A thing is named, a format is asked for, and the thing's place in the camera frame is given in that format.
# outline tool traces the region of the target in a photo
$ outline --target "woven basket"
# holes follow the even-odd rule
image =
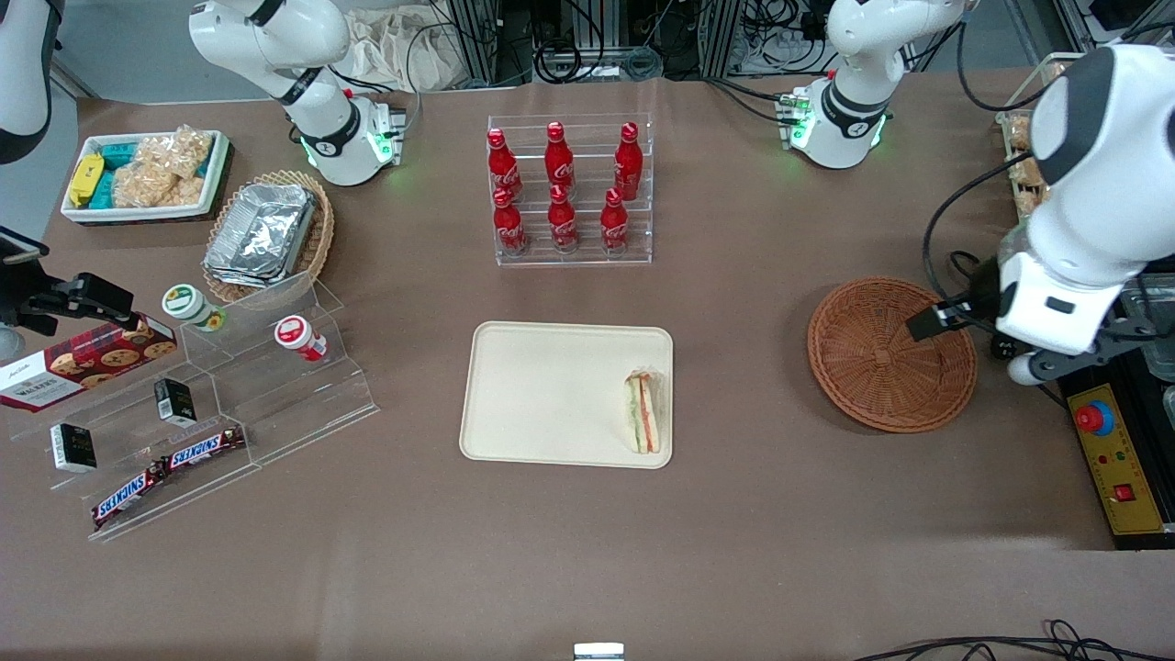
[[[302,251],[298,254],[297,264],[294,267],[294,272],[302,272],[303,270],[310,271],[310,275],[314,277],[306,278],[306,286],[314,285],[314,278],[318,277],[318,274],[322,272],[322,267],[327,263],[327,252],[330,251],[330,240],[335,236],[335,211],[330,208],[330,200],[327,198],[327,191],[322,189],[322,184],[315,181],[314,177],[301,171],[289,171],[284,169],[280,171],[271,171],[269,174],[262,174],[249,183],[275,183],[280,186],[296,183],[307,190],[314,191],[318,203],[314,208],[314,215],[310,216],[310,229],[307,231],[306,242],[302,243]],[[216,223],[213,224],[212,232],[208,236],[208,247],[212,247],[213,241],[216,240],[216,235],[220,232],[221,225],[224,223],[224,216],[228,215],[228,209],[233,205],[233,202],[236,201],[236,197],[243,189],[244,186],[237,188],[236,193],[233,193],[233,196],[229,197],[223,207],[221,207],[220,214],[216,215]],[[239,301],[261,289],[260,286],[221,282],[220,279],[213,277],[213,275],[207,270],[204,270],[204,281],[208,283],[208,288],[212,292],[226,303]],[[304,292],[306,288],[297,291],[283,291],[283,294],[293,295],[294,297]]]
[[[808,363],[820,387],[853,419],[886,432],[938,430],[959,416],[975,389],[975,346],[967,333],[915,343],[906,319],[938,297],[904,279],[841,284],[808,324]]]

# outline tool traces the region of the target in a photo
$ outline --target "snickers logo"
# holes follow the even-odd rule
[[[123,485],[121,490],[114,492],[110,498],[99,504],[98,518],[102,519],[103,517],[109,515],[115,510],[126,505],[132,498],[139,495],[139,493],[145,488],[147,488],[147,477],[140,473],[134,480]]]
[[[221,446],[221,437],[220,434],[217,434],[210,439],[200,441],[194,446],[186,447],[172,456],[172,459],[167,463],[167,468],[170,472],[175,471],[180,466],[183,466],[184,464],[194,464],[208,457],[208,454],[210,454],[220,446]]]

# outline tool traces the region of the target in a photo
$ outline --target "brown tabletop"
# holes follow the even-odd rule
[[[1005,97],[1023,75],[975,75],[976,93]],[[108,545],[86,541],[78,500],[47,492],[43,456],[6,448],[6,657],[553,660],[619,640],[637,661],[837,660],[1038,635],[1046,618],[1175,652],[1175,555],[1101,553],[1075,434],[1043,396],[985,352],[961,417],[885,436],[808,372],[817,302],[865,275],[925,282],[929,214],[1001,157],[992,116],[954,77],[908,76],[884,142],[847,171],[781,151],[767,122],[701,83],[530,85],[424,107],[403,166],[328,188],[338,225],[323,279],[382,412]],[[486,115],[636,107],[657,123],[652,265],[499,269]],[[274,102],[83,102],[80,115],[83,136],[221,129],[237,148],[233,188],[307,168]],[[1006,180],[992,181],[947,214],[935,252],[991,254],[1014,221]],[[100,272],[157,312],[168,284],[200,281],[207,230],[54,217],[46,265]],[[470,340],[495,318],[669,330],[669,466],[464,459]]]

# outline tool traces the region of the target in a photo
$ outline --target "snickers bar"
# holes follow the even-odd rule
[[[243,443],[244,433],[240,427],[233,427],[231,430],[224,430],[215,437],[204,439],[196,445],[188,446],[175,454],[163,457],[160,461],[163,464],[164,472],[170,475],[184,466],[192,466],[193,464],[203,461],[209,457],[235,448]]]
[[[152,463],[146,471],[135,475],[122,488],[114,492],[102,503],[98,504],[90,514],[94,517],[94,532],[102,530],[102,526],[123,512],[132,503],[155,487],[167,474],[159,461]]]

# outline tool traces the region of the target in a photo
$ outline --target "aluminum foil container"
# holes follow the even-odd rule
[[[229,207],[203,265],[222,282],[264,286],[294,269],[314,215],[314,193],[297,184],[251,183]]]

